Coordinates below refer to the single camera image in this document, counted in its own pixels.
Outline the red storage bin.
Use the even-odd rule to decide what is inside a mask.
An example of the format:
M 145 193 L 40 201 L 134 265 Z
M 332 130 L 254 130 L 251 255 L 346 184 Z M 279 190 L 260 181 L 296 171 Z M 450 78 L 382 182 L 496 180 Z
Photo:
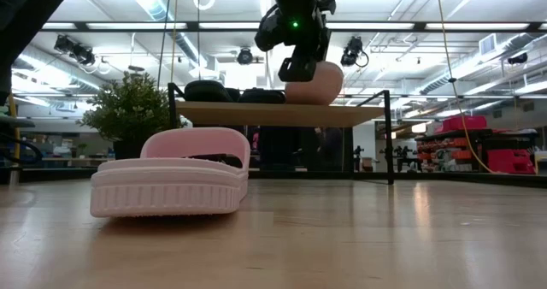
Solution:
M 447 133 L 459 130 L 480 130 L 487 128 L 486 118 L 481 115 L 454 115 L 444 119 L 439 126 L 435 128 L 435 133 Z
M 535 167 L 527 150 L 488 150 L 490 170 L 505 174 L 534 174 Z

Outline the pink foam slide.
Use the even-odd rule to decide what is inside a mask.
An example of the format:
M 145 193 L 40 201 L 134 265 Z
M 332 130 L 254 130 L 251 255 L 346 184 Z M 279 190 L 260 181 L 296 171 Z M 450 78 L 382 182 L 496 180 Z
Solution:
M 156 133 L 139 158 L 106 162 L 91 177 L 94 217 L 214 215 L 239 209 L 250 144 L 225 127 Z
M 332 62 L 318 62 L 314 78 L 307 82 L 288 82 L 285 100 L 289 104 L 330 105 L 341 92 L 342 69 Z

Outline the wooden shelf with black frame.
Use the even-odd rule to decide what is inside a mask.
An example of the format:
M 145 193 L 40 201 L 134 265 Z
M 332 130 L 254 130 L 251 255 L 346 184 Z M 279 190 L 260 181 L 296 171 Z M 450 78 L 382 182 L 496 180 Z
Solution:
M 251 179 L 365 180 L 365 174 L 354 170 L 352 128 L 380 116 L 385 117 L 386 148 L 392 148 L 391 96 L 387 90 L 378 92 L 356 107 L 271 103 L 208 103 L 179 102 L 185 94 L 174 83 L 168 84 L 170 122 L 181 116 L 206 125 L 267 127 L 341 127 L 344 164 L 340 172 L 268 172 L 251 174 Z

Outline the green potted plant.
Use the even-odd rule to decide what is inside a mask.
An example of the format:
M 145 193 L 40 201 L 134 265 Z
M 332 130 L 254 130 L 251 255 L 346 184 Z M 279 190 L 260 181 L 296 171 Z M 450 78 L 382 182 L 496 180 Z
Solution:
M 115 158 L 138 158 L 152 135 L 170 128 L 168 93 L 149 74 L 125 72 L 87 100 L 91 109 L 77 121 L 113 143 Z

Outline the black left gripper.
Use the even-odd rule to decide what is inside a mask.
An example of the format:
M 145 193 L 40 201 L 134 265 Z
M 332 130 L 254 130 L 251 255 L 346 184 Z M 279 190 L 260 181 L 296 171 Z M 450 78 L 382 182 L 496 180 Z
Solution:
M 285 26 L 282 44 L 294 46 L 298 56 L 321 62 L 326 60 L 330 36 L 331 32 L 325 22 L 306 24 L 303 21 L 289 21 Z

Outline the black storage rack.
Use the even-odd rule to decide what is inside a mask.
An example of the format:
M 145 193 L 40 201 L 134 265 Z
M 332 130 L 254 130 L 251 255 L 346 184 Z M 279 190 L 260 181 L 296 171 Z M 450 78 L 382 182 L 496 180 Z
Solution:
M 482 129 L 440 133 L 416 140 L 417 157 L 421 169 L 427 172 L 505 174 L 489 169 L 487 151 L 527 150 L 533 164 L 537 138 L 538 133 L 533 129 L 520 131 Z

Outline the black desk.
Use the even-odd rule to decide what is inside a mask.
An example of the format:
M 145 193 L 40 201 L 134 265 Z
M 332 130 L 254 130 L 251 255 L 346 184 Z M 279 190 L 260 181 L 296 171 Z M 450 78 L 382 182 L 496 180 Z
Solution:
M 13 128 L 19 127 L 35 127 L 33 121 L 28 119 L 19 119 L 11 116 L 0 115 L 0 125 L 7 125 Z

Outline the black ceiling light rail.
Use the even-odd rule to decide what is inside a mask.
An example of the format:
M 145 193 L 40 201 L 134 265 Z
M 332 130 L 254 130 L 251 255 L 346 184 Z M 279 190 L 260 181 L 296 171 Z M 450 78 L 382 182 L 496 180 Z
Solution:
M 334 32 L 542 32 L 547 33 L 547 22 L 463 22 L 449 21 L 331 21 L 326 26 Z M 58 21 L 43 25 L 43 32 L 163 32 L 175 29 L 182 32 L 254 32 L 259 24 L 254 21 L 236 22 L 181 22 L 162 24 L 156 21 Z

